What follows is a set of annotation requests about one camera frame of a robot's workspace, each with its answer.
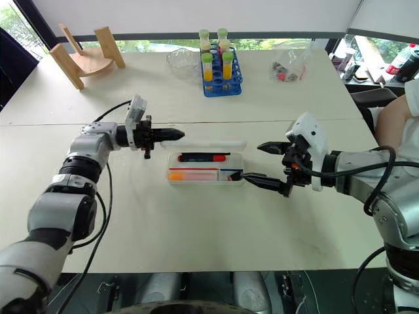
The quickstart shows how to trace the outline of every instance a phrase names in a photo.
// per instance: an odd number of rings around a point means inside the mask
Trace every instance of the tree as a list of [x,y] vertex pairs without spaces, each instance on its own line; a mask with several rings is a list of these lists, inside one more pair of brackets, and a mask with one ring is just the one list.
[[380,52],[384,62],[391,63],[396,55],[407,47],[407,43],[400,43],[398,41],[388,41],[386,39],[367,37],[368,40],[374,43]]
[[232,39],[231,43],[236,50],[259,50],[263,39]]
[[22,13],[11,3],[0,9],[0,26],[38,60],[48,53]]
[[271,50],[277,44],[281,44],[281,43],[284,43],[286,41],[290,41],[290,39],[288,39],[288,38],[265,39],[263,42],[261,42],[260,49],[262,49],[262,50]]
[[[151,52],[150,41],[115,41],[121,52]],[[81,42],[83,49],[100,47],[98,41]]]
[[169,40],[156,40],[153,44],[175,44],[177,46],[185,46],[191,48],[199,48],[199,39],[169,39]]

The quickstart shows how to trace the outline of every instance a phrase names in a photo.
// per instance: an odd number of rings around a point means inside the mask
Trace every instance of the white table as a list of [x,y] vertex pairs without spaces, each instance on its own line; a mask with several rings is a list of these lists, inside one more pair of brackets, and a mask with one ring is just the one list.
[[[245,139],[246,171],[284,179],[281,159],[256,146],[284,141],[288,125],[252,122],[174,127],[190,139],[209,135]],[[323,121],[321,125],[330,149],[359,151],[376,145],[360,119]],[[0,127],[0,249],[26,237],[27,213],[59,170],[79,129]],[[112,153],[113,216],[91,272],[356,268],[382,245],[362,204],[332,188],[314,192],[311,187],[295,187],[287,199],[248,183],[170,186],[164,178],[167,157],[168,152],[159,146],[151,160],[127,148]],[[98,188],[106,199],[107,182],[104,171]],[[64,271],[82,271],[90,250],[83,248],[69,256]],[[384,266],[384,257],[371,266]]]
[[[238,59],[244,81],[239,96],[206,98],[200,85],[174,77],[167,53],[123,54],[125,69],[83,78],[76,90],[46,56],[0,114],[0,125],[86,124],[138,93],[149,102],[154,122],[292,121],[310,111],[319,120],[359,119],[360,113],[324,50],[314,50],[306,79],[269,79],[272,51],[243,51]],[[106,119],[124,122],[125,110]]]

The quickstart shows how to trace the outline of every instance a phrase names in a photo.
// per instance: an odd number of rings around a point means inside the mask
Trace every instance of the red bottle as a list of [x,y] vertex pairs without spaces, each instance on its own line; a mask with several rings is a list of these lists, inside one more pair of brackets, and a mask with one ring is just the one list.
[[405,64],[407,59],[412,54],[413,48],[415,46],[415,44],[409,44],[408,47],[400,51],[399,54],[394,58],[393,62],[388,66],[386,72],[389,74],[397,74],[400,68],[403,66],[403,64]]

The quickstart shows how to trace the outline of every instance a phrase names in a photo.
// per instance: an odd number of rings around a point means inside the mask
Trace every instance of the wooden chair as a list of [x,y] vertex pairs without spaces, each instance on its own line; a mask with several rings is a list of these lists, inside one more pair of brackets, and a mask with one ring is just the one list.
[[120,69],[125,68],[125,62],[109,27],[95,29],[94,33],[100,47],[87,49],[79,47],[70,31],[63,24],[60,24],[60,28],[76,53],[69,55],[61,44],[57,44],[51,49],[50,54],[78,90],[84,88],[81,77],[100,73],[110,67],[114,61]]

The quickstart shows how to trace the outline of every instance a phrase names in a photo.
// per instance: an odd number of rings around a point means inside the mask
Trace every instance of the pen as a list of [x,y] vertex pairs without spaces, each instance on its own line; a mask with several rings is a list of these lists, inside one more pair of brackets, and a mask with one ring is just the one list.
[[182,156],[214,156],[214,155],[231,155],[229,152],[182,152]]
[[180,155],[179,162],[225,162],[225,155]]

